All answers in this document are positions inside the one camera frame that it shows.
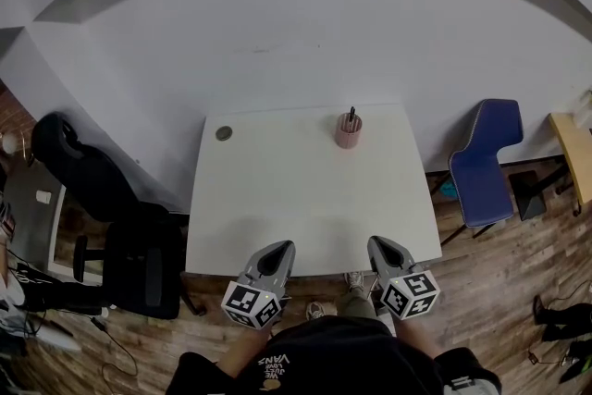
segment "table leg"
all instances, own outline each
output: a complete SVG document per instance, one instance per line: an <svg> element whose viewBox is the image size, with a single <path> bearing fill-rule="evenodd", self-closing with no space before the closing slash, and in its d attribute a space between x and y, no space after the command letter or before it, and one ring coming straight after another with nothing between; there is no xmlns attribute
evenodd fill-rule
<svg viewBox="0 0 592 395"><path fill-rule="evenodd" d="M440 246L441 247L444 247L444 245L446 245L448 242L450 242L452 239L454 239L456 236L458 236L465 229L466 229L466 226L464 224L462 224L462 226L460 226L459 228L457 228L446 239L444 239L444 241L440 244Z"/></svg>
<svg viewBox="0 0 592 395"><path fill-rule="evenodd" d="M547 212L542 192L555 181L567 175L569 171L569 166L563 164L539 181L537 181L537 173L534 170L509 176L520 218L523 221Z"/></svg>

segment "table top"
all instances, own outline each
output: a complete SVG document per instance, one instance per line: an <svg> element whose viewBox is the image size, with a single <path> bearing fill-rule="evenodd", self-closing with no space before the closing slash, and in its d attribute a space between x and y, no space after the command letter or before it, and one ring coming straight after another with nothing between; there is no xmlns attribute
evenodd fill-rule
<svg viewBox="0 0 592 395"><path fill-rule="evenodd" d="M359 107L358 145L334 131L349 107L208 117L195 174L186 271L238 275L249 257L296 244L293 276L369 270L373 235L417 262L441 256L434 209L401 105ZM232 127L225 142L222 126Z"/></svg>
<svg viewBox="0 0 592 395"><path fill-rule="evenodd" d="M573 185L581 205L592 201L592 134L578 129L572 114L550 114L549 120L559 139L572 173Z"/></svg>

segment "chair backrest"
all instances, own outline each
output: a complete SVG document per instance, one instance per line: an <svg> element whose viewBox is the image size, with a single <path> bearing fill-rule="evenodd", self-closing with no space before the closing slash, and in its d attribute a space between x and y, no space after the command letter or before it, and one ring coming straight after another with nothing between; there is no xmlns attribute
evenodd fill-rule
<svg viewBox="0 0 592 395"><path fill-rule="evenodd" d="M455 153L496 155L523 138L518 103L512 99L485 99L476 107L464 144Z"/></svg>
<svg viewBox="0 0 592 395"><path fill-rule="evenodd" d="M94 219L113 222L141 212L117 165L98 148L80 143L59 114L49 114L35 125L31 149Z"/></svg>
<svg viewBox="0 0 592 395"><path fill-rule="evenodd" d="M105 240L103 288L115 306L139 315L179 315L183 241L169 214L114 222Z"/></svg>

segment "shoe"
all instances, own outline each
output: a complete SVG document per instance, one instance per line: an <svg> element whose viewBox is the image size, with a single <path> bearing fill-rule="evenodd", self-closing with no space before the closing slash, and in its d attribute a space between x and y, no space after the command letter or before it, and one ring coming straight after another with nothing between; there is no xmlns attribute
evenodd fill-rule
<svg viewBox="0 0 592 395"><path fill-rule="evenodd" d="M577 358L572 357L572 355L570 354L570 349L568 348L567 352L565 353L565 355L561 359L561 367L563 367L566 364L574 365L574 361L577 361Z"/></svg>
<svg viewBox="0 0 592 395"><path fill-rule="evenodd" d="M364 291L364 272L350 272L344 274L344 277L350 291L356 288Z"/></svg>
<svg viewBox="0 0 592 395"><path fill-rule="evenodd" d="M306 320L318 319L325 315L325 308L320 302L309 302L306 306Z"/></svg>
<svg viewBox="0 0 592 395"><path fill-rule="evenodd" d="M533 300L533 316L535 317L535 324L542 325L545 324L541 321L541 314L545 309L545 305L543 304L542 300L540 299L540 295L537 295Z"/></svg>

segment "chair leg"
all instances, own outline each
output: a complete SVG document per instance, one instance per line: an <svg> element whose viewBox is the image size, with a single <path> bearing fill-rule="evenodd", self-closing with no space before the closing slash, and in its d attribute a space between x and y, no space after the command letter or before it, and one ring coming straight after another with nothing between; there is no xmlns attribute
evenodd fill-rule
<svg viewBox="0 0 592 395"><path fill-rule="evenodd" d="M455 237L457 237L461 232L466 229L466 225L462 224L459 228L457 228L452 234L449 235L441 244L440 246L444 247L448 242L452 241Z"/></svg>
<svg viewBox="0 0 592 395"><path fill-rule="evenodd" d="M562 192L567 191L570 188L572 188L573 185L574 185L574 182L572 181L571 183L564 184L562 186L558 186L557 188L555 188L555 194L557 194L559 196L559 195L561 195Z"/></svg>
<svg viewBox="0 0 592 395"><path fill-rule="evenodd" d="M481 230L479 230L474 236L473 239L476 239L477 237L479 237L481 234L486 233L488 230L490 230L491 228L493 228L496 225L496 223L494 222L493 224L489 224L487 226L485 226L484 228L482 228Z"/></svg>
<svg viewBox="0 0 592 395"><path fill-rule="evenodd" d="M441 187L444 185L444 183L445 183L446 181L448 181L449 179L450 179L450 172L448 172L446 175L444 175L444 176L443 176L441 179L439 179L439 180L436 182L436 186L434 186L434 188L432 188L432 189L429 191L429 195L430 195L430 196L433 196L434 194L436 194L436 193L439 191L439 189L440 189L440 188L441 188Z"/></svg>
<svg viewBox="0 0 592 395"><path fill-rule="evenodd" d="M203 304L198 304L197 306L195 306L193 304L193 302L191 301L191 298L189 297L189 293L187 292L187 289L185 288L185 285L183 285L182 282L181 282L181 300L183 300L185 302L185 304L187 304L187 307L189 308L189 311L191 311L192 315L205 316L207 314L207 309L205 308L205 306Z"/></svg>

